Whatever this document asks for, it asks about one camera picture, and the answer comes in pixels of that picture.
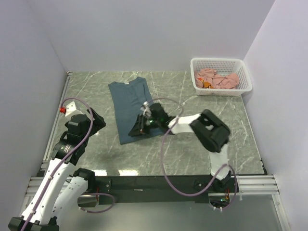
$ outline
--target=gray marble surface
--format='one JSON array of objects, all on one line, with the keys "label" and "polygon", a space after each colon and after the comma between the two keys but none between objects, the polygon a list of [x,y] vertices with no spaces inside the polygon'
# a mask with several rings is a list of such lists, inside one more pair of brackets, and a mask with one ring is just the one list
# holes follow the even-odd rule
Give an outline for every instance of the gray marble surface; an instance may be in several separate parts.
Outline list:
[{"label": "gray marble surface", "polygon": [[[230,164],[238,174],[263,174],[262,162],[241,97],[197,96],[189,72],[73,72],[66,97],[85,100],[104,117],[107,126],[92,136],[77,167],[94,170],[97,175],[161,175],[159,149],[161,137],[120,145],[114,106],[108,84],[146,78],[153,98],[168,97],[179,104],[161,102],[166,112],[176,115],[185,102],[184,116],[209,109],[231,129],[228,147]],[[65,131],[61,115],[53,145]],[[165,144],[165,167],[170,175],[209,174],[209,152],[193,133],[169,136]]]}]

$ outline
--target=pink cloth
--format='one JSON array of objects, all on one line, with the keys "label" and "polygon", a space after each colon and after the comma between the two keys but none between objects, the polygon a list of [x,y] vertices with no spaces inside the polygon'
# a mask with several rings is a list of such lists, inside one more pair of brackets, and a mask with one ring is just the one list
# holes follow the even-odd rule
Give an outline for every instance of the pink cloth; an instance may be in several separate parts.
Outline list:
[{"label": "pink cloth", "polygon": [[224,77],[210,68],[202,69],[197,74],[195,73],[196,86],[203,88],[203,83],[199,78],[203,79],[204,82],[209,82],[215,89],[236,89],[236,86],[240,83],[237,74],[232,73]]}]

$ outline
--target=white wall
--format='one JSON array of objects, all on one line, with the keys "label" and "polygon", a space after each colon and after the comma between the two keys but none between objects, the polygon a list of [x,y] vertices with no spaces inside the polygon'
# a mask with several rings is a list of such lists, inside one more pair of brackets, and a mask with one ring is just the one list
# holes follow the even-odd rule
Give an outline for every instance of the white wall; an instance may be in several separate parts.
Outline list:
[{"label": "white wall", "polygon": [[39,169],[66,73],[24,0],[0,1],[0,230]]},{"label": "white wall", "polygon": [[307,8],[276,0],[245,57],[254,90],[244,102],[294,231],[308,229]]},{"label": "white wall", "polygon": [[69,71],[243,59],[274,0],[28,0]]}]

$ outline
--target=wire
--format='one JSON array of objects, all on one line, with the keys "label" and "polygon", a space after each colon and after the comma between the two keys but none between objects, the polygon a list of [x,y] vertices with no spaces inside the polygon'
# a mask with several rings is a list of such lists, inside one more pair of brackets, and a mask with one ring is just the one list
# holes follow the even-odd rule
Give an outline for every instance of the wire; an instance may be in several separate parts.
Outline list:
[{"label": "wire", "polygon": [[[172,100],[172,99],[169,99],[169,98],[158,98],[158,99],[154,99],[152,101],[155,101],[155,100],[161,100],[161,99],[164,99],[164,100],[170,100],[170,101],[173,101],[175,103],[178,103],[176,102],[175,100]],[[167,174],[166,174],[166,171],[165,171],[165,167],[164,167],[164,152],[163,152],[163,147],[164,147],[164,143],[165,143],[165,140],[166,140],[166,137],[167,135],[171,132],[171,130],[174,128],[174,126],[176,126],[176,124],[178,123],[179,121],[179,117],[181,116],[181,114],[183,113],[184,109],[183,107],[181,107],[181,112],[180,114],[176,117],[176,121],[175,123],[167,130],[167,132],[163,135],[163,138],[162,138],[162,142],[161,142],[161,148],[160,148],[160,164],[161,164],[161,168],[162,168],[162,171],[163,171],[163,174],[164,174],[164,177],[167,181],[167,183],[169,184],[169,186],[175,191],[177,192],[178,194],[182,195],[182,196],[187,196],[187,197],[193,197],[193,196],[198,196],[198,195],[201,195],[203,194],[213,183],[213,181],[215,180],[216,176],[219,174],[219,172],[225,168],[225,167],[229,167],[234,175],[234,181],[235,181],[235,185],[234,185],[234,197],[232,198],[232,200],[230,201],[230,203],[225,206],[222,210],[228,208],[232,203],[233,201],[235,200],[235,196],[236,196],[236,193],[237,193],[237,181],[236,181],[236,174],[235,174],[235,171],[234,169],[232,168],[232,166],[228,165],[228,164],[224,164],[222,165],[218,171],[215,173],[215,175],[213,176],[213,178],[211,179],[211,181],[207,184],[207,186],[202,189],[201,191],[197,192],[197,193],[192,193],[192,194],[187,194],[187,193],[184,193],[184,192],[181,192],[180,190],[178,190],[172,183],[171,181],[169,180]]]},{"label": "wire", "polygon": [[82,211],[85,211],[85,212],[87,212],[87,213],[93,213],[93,214],[103,213],[103,212],[106,212],[106,211],[108,211],[109,209],[111,209],[111,208],[116,204],[116,202],[115,202],[115,201],[116,201],[116,200],[115,200],[115,197],[112,196],[112,195],[110,195],[110,194],[98,192],[98,193],[89,193],[89,194],[86,194],[86,195],[109,196],[109,197],[112,199],[112,204],[111,204],[108,208],[106,208],[106,209],[104,209],[104,210],[101,210],[101,211],[89,211],[89,210],[86,210],[86,209],[84,209],[84,208],[80,208]]},{"label": "wire", "polygon": [[53,179],[53,177],[54,177],[54,175],[56,174],[56,172],[57,172],[57,170],[59,169],[59,167],[65,162],[65,160],[66,160],[67,158],[69,158],[69,157],[74,153],[74,151],[76,151],[76,150],[87,140],[87,138],[89,137],[90,132],[91,132],[91,130],[92,130],[94,118],[93,118],[93,113],[92,113],[92,110],[91,110],[90,106],[89,106],[85,101],[83,101],[83,100],[81,100],[81,99],[78,99],[78,98],[75,98],[75,97],[70,97],[70,98],[64,99],[64,100],[62,101],[60,107],[63,107],[63,104],[64,104],[66,101],[68,101],[68,100],[77,100],[77,101],[83,103],[83,104],[87,107],[87,109],[89,110],[89,113],[90,113],[90,127],[89,127],[89,130],[88,130],[87,134],[85,135],[85,137],[80,141],[80,143],[77,144],[77,145],[76,145],[76,146],[75,146],[75,147],[74,147],[74,148],[73,148],[73,149],[72,149],[72,150],[71,150],[60,162],[59,162],[59,164],[58,164],[58,165],[55,167],[55,169],[51,172],[50,177],[49,177],[48,180],[46,181],[46,184],[45,184],[45,186],[44,186],[44,188],[43,188],[41,194],[39,195],[38,200],[37,200],[36,203],[34,204],[31,213],[29,214],[27,220],[25,221],[23,227],[21,228],[21,231],[25,231],[25,228],[26,228],[27,224],[30,222],[30,220],[32,219],[33,215],[35,214],[36,209],[38,208],[40,202],[42,201],[42,199],[43,199],[43,197],[44,197],[44,195],[45,195],[45,193],[46,193],[46,191],[47,191],[47,189],[48,189],[48,187],[49,187],[49,185],[50,185],[50,182],[51,182],[51,180]]}]

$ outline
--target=white plastic basket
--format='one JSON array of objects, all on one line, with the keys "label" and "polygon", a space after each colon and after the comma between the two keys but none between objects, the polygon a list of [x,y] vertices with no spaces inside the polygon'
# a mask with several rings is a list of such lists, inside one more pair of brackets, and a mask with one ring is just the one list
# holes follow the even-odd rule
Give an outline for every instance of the white plastic basket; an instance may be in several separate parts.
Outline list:
[{"label": "white plastic basket", "polygon": [[[194,74],[201,69],[212,68],[222,76],[236,73],[240,84],[236,89],[203,89],[196,86]],[[240,59],[215,59],[215,58],[193,58],[191,60],[192,83],[197,95],[229,95],[239,96],[246,91],[252,90],[250,76],[244,62]]]}]

